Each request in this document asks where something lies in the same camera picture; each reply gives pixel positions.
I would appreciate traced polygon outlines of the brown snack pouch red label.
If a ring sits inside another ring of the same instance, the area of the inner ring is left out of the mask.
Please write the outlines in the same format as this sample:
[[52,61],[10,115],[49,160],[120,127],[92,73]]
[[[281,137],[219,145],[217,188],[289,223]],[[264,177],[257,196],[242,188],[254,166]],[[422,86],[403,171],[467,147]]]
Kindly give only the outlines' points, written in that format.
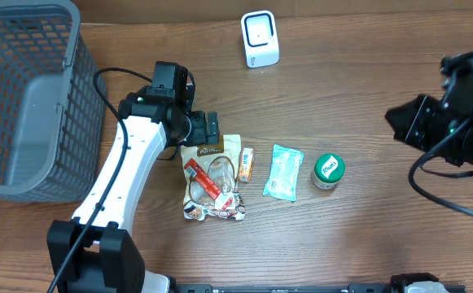
[[237,183],[241,150],[238,134],[226,134],[218,144],[181,148],[186,219],[203,221],[211,216],[241,221],[245,218]]

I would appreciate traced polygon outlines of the small orange box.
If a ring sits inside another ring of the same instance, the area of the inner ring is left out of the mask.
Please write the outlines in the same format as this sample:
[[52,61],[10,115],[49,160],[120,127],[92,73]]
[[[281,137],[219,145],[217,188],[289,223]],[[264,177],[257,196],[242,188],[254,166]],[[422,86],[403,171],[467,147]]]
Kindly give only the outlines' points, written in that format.
[[254,159],[254,150],[250,147],[244,147],[239,162],[238,178],[241,182],[249,183],[251,181]]

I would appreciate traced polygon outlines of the light green wipes packet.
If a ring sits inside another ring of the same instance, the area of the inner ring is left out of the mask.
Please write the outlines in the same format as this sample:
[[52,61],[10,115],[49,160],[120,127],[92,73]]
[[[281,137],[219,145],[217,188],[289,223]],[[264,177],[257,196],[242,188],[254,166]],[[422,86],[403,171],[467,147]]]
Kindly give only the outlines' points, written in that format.
[[303,152],[275,144],[263,195],[295,202],[297,179],[303,158]]

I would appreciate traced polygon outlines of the green lid white jar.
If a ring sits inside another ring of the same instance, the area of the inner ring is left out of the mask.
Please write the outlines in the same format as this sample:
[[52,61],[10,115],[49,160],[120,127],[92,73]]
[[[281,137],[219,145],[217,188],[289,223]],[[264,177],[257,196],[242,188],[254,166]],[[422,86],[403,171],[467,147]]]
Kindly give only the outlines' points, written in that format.
[[334,153],[326,153],[318,158],[311,173],[313,184],[322,190],[335,188],[345,174],[345,162]]

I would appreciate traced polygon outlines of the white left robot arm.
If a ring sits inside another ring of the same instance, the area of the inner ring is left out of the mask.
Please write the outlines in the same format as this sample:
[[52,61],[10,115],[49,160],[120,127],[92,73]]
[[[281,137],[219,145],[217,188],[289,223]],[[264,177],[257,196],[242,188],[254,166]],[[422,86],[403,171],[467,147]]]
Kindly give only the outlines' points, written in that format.
[[47,234],[54,279],[50,292],[178,290],[174,278],[147,271],[132,239],[134,215],[153,164],[169,147],[217,144],[217,114],[192,109],[195,79],[185,67],[158,61],[153,76],[111,109],[115,141],[70,221]]

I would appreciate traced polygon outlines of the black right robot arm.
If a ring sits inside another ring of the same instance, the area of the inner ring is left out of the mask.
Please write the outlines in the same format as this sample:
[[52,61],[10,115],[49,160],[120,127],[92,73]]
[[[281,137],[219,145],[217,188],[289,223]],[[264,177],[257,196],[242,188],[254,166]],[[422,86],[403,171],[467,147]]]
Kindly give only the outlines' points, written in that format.
[[419,94],[417,98],[387,110],[385,119],[397,141],[425,152],[468,119],[469,125],[435,156],[456,166],[473,165],[473,51],[443,57],[440,72],[445,76],[442,98]]

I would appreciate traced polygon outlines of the white barcode scanner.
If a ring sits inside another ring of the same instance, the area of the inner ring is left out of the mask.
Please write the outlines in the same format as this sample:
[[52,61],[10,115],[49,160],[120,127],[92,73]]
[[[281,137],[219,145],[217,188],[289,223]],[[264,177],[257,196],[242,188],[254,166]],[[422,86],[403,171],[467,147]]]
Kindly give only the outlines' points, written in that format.
[[267,10],[248,12],[240,23],[247,66],[261,68],[276,64],[280,49],[274,14]]

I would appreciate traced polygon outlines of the grey plastic mesh basket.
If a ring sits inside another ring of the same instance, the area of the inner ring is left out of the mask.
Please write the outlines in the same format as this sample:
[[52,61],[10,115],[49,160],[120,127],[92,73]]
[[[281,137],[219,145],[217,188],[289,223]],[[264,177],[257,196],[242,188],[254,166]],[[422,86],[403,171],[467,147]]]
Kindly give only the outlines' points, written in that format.
[[98,167],[103,81],[69,1],[0,1],[0,199],[72,202]]

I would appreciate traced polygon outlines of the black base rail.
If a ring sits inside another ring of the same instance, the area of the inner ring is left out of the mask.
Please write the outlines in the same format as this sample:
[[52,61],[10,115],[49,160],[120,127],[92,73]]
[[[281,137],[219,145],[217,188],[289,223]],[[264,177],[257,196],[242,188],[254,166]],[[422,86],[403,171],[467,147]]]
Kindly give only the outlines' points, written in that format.
[[444,285],[431,273],[392,275],[388,282],[353,282],[341,286],[213,286],[173,284],[172,293],[467,293],[465,285]]

